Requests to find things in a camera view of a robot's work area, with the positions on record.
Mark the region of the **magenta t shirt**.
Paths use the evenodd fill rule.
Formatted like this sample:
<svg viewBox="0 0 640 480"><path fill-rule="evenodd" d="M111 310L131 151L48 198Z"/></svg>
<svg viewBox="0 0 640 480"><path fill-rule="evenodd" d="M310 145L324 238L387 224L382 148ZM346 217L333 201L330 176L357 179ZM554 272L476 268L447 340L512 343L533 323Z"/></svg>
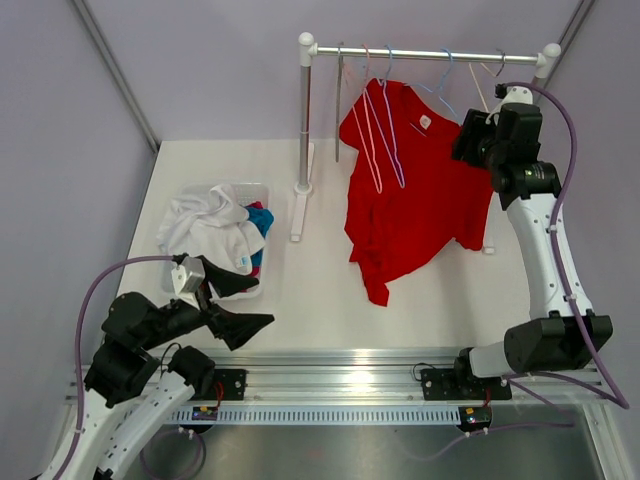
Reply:
<svg viewBox="0 0 640 480"><path fill-rule="evenodd" d="M250 259L251 254L253 253L252 247L260 247L260 243L262 239L259 235L259 232L255 229L255 227L247 220L247 226L245 227L247 239L249 242L249 251L250 251ZM252 275L256 276L260 269L254 270L252 267Z"/></svg>

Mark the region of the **red t shirt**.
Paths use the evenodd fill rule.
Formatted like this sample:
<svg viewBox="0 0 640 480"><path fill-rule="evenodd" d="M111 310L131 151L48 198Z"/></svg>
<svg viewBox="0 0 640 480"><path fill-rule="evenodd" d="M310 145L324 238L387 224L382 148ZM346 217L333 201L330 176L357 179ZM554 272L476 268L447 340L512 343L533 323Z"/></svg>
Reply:
<svg viewBox="0 0 640 480"><path fill-rule="evenodd" d="M360 268L369 301L386 306L388 283L426 265L449 242L482 249L492 190L486 171L451 158L459 126L431 110L410 86L388 81L406 180L401 189L389 159L387 116L377 80L369 81L367 92L383 193L376 193L356 126L354 114L364 126L359 97L339 132L340 140L357 152L344 230L352 243L349 260Z"/></svg>

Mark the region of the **grey hanger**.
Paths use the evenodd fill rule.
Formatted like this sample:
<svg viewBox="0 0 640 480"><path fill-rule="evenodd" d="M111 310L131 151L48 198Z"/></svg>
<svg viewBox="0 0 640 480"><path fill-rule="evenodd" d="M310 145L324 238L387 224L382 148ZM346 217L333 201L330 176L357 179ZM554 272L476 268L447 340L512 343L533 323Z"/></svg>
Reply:
<svg viewBox="0 0 640 480"><path fill-rule="evenodd" d="M342 95L342 80L343 80L343 68L344 60L342 58L342 47L344 42L340 41L337 44L337 76L336 76L336 97L335 97L335 139L334 139L334 159L336 163L340 160L340 122L341 122L341 95Z"/></svg>

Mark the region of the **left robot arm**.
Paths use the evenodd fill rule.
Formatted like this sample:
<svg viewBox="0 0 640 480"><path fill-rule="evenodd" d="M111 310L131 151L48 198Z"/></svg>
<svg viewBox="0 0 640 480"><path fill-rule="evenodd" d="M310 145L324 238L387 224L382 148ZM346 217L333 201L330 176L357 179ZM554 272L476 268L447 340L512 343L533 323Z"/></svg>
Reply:
<svg viewBox="0 0 640 480"><path fill-rule="evenodd" d="M224 270L204 256L170 258L175 297L158 307L139 292L115 298L102 324L104 340L87 370L75 365L77 410L43 479L120 479L169 416L191 399L244 396L242 369L219 373L204 352L183 346L149 394L143 391L162 362L152 350L207 328L235 351L274 322L271 314L233 313L219 300L255 288L259 280Z"/></svg>

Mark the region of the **pink hanger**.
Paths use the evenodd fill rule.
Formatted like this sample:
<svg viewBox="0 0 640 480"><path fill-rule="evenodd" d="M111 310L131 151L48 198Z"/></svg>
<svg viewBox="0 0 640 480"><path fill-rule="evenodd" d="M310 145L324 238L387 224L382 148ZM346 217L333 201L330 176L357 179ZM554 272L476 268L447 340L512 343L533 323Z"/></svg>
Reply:
<svg viewBox="0 0 640 480"><path fill-rule="evenodd" d="M375 141L373 137L371 117L369 113L369 102L368 102L368 92L367 92L367 86L369 83L369 72L370 72L370 55L368 53L368 47L365 44L363 44L362 47L365 49L365 53L366 53L362 89L360 94L360 98L362 100L363 114L364 114L364 126L361 125L357 114L354 114L354 118L356 120L356 126L358 128L358 132L361 137L362 146L364 148L364 153L367 159L367 164L372 177L374 188L377 194L382 194L383 181L381 178L379 165L376 159Z"/></svg>

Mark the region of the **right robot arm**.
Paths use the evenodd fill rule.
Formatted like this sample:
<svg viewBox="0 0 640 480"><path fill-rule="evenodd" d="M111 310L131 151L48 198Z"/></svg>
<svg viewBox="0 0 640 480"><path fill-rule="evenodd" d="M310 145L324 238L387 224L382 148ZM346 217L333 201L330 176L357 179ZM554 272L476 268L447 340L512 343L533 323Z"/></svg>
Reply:
<svg viewBox="0 0 640 480"><path fill-rule="evenodd" d="M537 106L507 102L495 114L468 111L454 142L454 159L490 175L519 242L530 297L529 321L509 328L500 342L461 351L452 384L464 397L478 395L488 378L581 369L613 334L573 264L561 182L554 165L538 158L541 127Z"/></svg>

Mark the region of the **blue t shirt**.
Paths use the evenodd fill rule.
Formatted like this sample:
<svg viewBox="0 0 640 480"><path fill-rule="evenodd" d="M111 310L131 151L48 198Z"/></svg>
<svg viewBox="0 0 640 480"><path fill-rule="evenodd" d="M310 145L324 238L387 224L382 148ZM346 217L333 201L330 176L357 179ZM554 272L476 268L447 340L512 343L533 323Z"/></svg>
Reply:
<svg viewBox="0 0 640 480"><path fill-rule="evenodd" d="M260 247L252 247L253 253L251 254L251 262L254 270L260 269L263 263L264 249L266 247L266 238L273 223L274 216L269 209L263 207L260 202L254 202L246 206L248 211L248 221L259 232L262 239Z"/></svg>

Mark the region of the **light blue hanger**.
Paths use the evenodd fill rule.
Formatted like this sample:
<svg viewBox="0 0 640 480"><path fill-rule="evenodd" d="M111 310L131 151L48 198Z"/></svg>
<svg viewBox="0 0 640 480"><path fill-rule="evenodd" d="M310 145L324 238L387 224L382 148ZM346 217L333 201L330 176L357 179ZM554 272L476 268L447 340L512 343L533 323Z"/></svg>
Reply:
<svg viewBox="0 0 640 480"><path fill-rule="evenodd" d="M445 99L445 96L444 96L445 94L444 89L445 89L447 80L451 74L451 71L453 70L454 59L453 59L452 52L449 49L441 48L441 51L445 53L447 56L448 67L444 71L444 73L440 76L440 79L436 84L436 86L428 87L418 82L409 83L409 86L412 88L418 88L419 90L423 90L431 95L436 95L440 104L443 105L446 108L446 110L449 112L451 120L454 121L457 125L459 125L460 124L459 115L457 114L454 107Z"/></svg>
<svg viewBox="0 0 640 480"><path fill-rule="evenodd" d="M378 83L381 89L381 95L384 101L385 111L387 116L389 138L390 138L390 144L388 144L389 159L390 159L394 174L396 176L397 183L401 189L404 189L406 187L405 174L404 174L402 163L398 157L398 145L397 145L397 138L396 138L395 129L394 129L391 104L387 95L389 76L393 68L393 52L390 44L386 44L385 48L388 51L388 64L387 64L387 69L384 73L384 76L378 80Z"/></svg>

